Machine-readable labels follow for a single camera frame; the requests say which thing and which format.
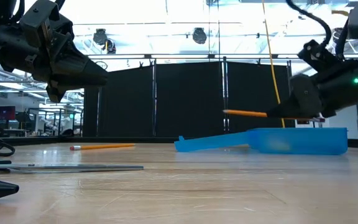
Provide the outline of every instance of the table surface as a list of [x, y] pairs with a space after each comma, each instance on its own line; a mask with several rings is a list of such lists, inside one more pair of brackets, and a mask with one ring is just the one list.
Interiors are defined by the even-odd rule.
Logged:
[[20, 185], [0, 223], [358, 223], [358, 149], [344, 156], [177, 153], [173, 144], [69, 151], [22, 146], [36, 164], [138, 164], [142, 171], [0, 174]]

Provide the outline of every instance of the black curtain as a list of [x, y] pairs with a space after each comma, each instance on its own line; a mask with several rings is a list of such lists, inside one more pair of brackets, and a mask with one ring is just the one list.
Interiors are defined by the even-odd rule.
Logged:
[[96, 137], [98, 133], [99, 88], [85, 88], [83, 136]]
[[110, 72], [99, 107], [100, 137], [152, 137], [153, 67]]
[[221, 63], [157, 65], [157, 136], [224, 133]]
[[[274, 66], [281, 101], [290, 95], [286, 66]], [[277, 97], [273, 85], [270, 65], [251, 63], [227, 63], [228, 108], [231, 110], [265, 112], [276, 106]], [[295, 122], [286, 120], [285, 126], [295, 127]], [[255, 118], [229, 115], [229, 132], [236, 133], [252, 128], [281, 128], [281, 119]]]

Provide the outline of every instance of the computer screen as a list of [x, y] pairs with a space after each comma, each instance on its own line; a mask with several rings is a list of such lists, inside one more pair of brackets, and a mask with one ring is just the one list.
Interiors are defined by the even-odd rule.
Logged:
[[15, 120], [15, 106], [0, 106], [0, 121]]

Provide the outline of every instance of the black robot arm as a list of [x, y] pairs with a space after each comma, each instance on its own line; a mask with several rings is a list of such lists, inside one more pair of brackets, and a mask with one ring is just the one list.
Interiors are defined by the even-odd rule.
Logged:
[[73, 23], [59, 13], [64, 1], [38, 0], [24, 14], [24, 0], [0, 0], [0, 64], [46, 82], [49, 98], [60, 102], [67, 90], [101, 86], [107, 71], [74, 45]]
[[[287, 2], [290, 2], [291, 8], [300, 11], [291, 0]], [[327, 28], [328, 25], [322, 22], [323, 27]], [[358, 39], [358, 5], [350, 12], [344, 31], [350, 38]], [[305, 44], [298, 56], [317, 73], [310, 77], [294, 75], [290, 79], [292, 91], [289, 99], [268, 111], [268, 116], [312, 118], [321, 114], [328, 118], [335, 116], [336, 111], [358, 103], [358, 60], [344, 59], [342, 45], [345, 41], [338, 42], [337, 55], [328, 52], [325, 45], [330, 38], [331, 33], [322, 44], [314, 40]]]

